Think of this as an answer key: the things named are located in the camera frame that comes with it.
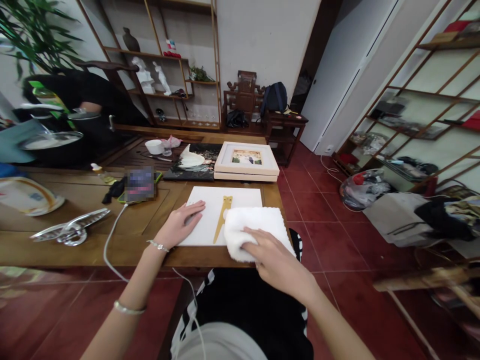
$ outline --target carved wooden chair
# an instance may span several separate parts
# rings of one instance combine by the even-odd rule
[[[140,102],[145,109],[148,115],[148,121],[153,126],[157,125],[152,109],[150,108],[149,101],[145,96],[145,93],[140,85],[139,78],[137,77],[137,72],[140,70],[137,65],[127,66],[117,62],[107,62],[107,61],[72,61],[72,64],[83,69],[83,71],[89,72],[89,68],[97,68],[102,70],[106,78],[116,86],[122,93],[127,97],[130,97],[129,92],[125,88],[124,82],[120,78],[119,71],[123,70],[127,72],[128,76],[132,79],[135,84],[136,89],[139,91]]]
[[[238,82],[227,83],[230,90],[223,91],[223,105],[221,110],[221,130],[228,133],[242,133],[264,135],[266,127],[259,121],[252,121],[252,115],[259,113],[262,107],[265,86],[260,88],[256,84],[257,73],[251,71],[238,71]],[[239,109],[245,113],[248,121],[246,128],[227,127],[227,115],[230,111]]]

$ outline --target white door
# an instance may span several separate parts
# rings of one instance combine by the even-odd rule
[[[343,0],[301,111],[309,122],[300,141],[317,147],[399,0]]]

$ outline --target silver bracelet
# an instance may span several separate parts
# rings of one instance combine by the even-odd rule
[[[166,248],[166,247],[163,246],[162,244],[156,243],[156,242],[153,241],[153,240],[147,240],[146,242],[152,244],[152,245],[153,245],[154,247],[156,247],[158,250],[163,250],[163,251],[166,252],[166,253],[168,253],[168,252],[170,251],[170,249]]]
[[[147,307],[145,306],[142,310],[130,310],[129,308],[126,308],[118,300],[116,300],[113,303],[113,308],[122,314],[127,314],[127,315],[141,315],[147,310]]]

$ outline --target red tile floor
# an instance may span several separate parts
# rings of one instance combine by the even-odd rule
[[[362,213],[347,210],[339,185],[302,145],[280,171],[287,222],[303,240],[302,262],[377,359],[429,359],[392,299],[372,286],[381,276],[415,269],[412,250],[386,243]],[[132,269],[122,272],[130,276]],[[174,273],[159,274],[126,359],[156,359],[181,284]],[[108,269],[0,268],[0,359],[78,359],[124,287]],[[426,292],[403,291],[398,298],[440,359],[475,352]],[[307,332],[315,359],[332,359],[312,320]]]

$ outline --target dark vase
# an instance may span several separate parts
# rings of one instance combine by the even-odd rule
[[[126,48],[130,51],[139,53],[139,42],[130,34],[130,29],[128,27],[124,27],[123,31],[125,32],[125,34],[123,34],[123,42],[125,43]]]

